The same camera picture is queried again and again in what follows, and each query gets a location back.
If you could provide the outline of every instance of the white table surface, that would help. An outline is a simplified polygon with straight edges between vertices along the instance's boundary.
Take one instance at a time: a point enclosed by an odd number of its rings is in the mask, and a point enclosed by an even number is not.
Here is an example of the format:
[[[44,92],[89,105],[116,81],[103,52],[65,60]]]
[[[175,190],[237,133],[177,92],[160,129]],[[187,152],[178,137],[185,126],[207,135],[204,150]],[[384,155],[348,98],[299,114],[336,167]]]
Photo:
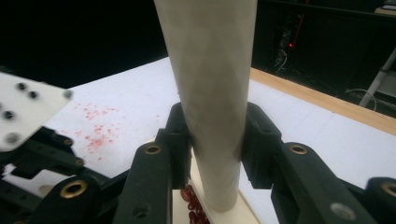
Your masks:
[[[46,126],[74,139],[73,149],[86,166],[109,177],[130,168],[136,149],[165,127],[179,102],[168,58],[72,90],[72,102]],[[338,177],[361,188],[373,176],[396,178],[396,136],[253,80],[248,100],[271,118],[284,142],[312,147]],[[260,222],[277,223],[270,191],[252,189],[241,173],[240,190]],[[62,179],[47,171],[30,181],[6,177],[36,194]]]

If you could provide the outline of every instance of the black screw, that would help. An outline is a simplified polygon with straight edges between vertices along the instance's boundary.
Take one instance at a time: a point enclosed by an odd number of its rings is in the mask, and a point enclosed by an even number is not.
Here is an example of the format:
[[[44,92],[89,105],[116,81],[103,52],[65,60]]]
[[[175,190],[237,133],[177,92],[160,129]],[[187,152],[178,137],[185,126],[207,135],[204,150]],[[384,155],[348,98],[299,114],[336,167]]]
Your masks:
[[[29,97],[32,99],[37,98],[38,93],[36,91],[29,91]]]
[[[3,113],[3,117],[5,118],[5,119],[12,119],[12,118],[14,118],[15,117],[15,114],[12,112],[12,111],[5,111],[4,113]]]
[[[26,84],[24,84],[23,82],[18,83],[18,84],[17,84],[17,88],[18,88],[20,91],[24,91],[24,90],[26,89]]]

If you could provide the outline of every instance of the wooden edge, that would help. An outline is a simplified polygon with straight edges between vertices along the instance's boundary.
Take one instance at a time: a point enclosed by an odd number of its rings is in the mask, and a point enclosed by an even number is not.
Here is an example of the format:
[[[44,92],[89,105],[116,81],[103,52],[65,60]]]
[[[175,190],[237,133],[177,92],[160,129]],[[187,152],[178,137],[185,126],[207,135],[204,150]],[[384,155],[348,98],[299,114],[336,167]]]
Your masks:
[[[378,130],[396,135],[396,119],[374,112],[364,107],[314,91],[307,87],[251,68],[250,78],[261,84],[283,91],[313,105],[318,105],[334,113],[367,124]]]
[[[238,191],[238,196],[236,199],[235,206],[227,212],[218,212],[211,209],[209,205],[205,202],[204,188],[202,186],[201,177],[198,171],[198,165],[196,163],[193,151],[191,151],[191,181],[195,194],[201,206],[204,208],[207,218],[212,224],[259,224],[260,221],[251,209],[248,201],[242,192]]]

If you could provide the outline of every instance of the white tube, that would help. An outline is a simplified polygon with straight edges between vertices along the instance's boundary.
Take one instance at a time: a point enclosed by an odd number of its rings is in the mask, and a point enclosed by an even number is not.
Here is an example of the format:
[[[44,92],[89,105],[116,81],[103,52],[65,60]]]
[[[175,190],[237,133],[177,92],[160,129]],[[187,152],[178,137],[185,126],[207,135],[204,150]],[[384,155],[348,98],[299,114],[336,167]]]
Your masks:
[[[154,0],[193,138],[205,200],[238,193],[257,0]]]

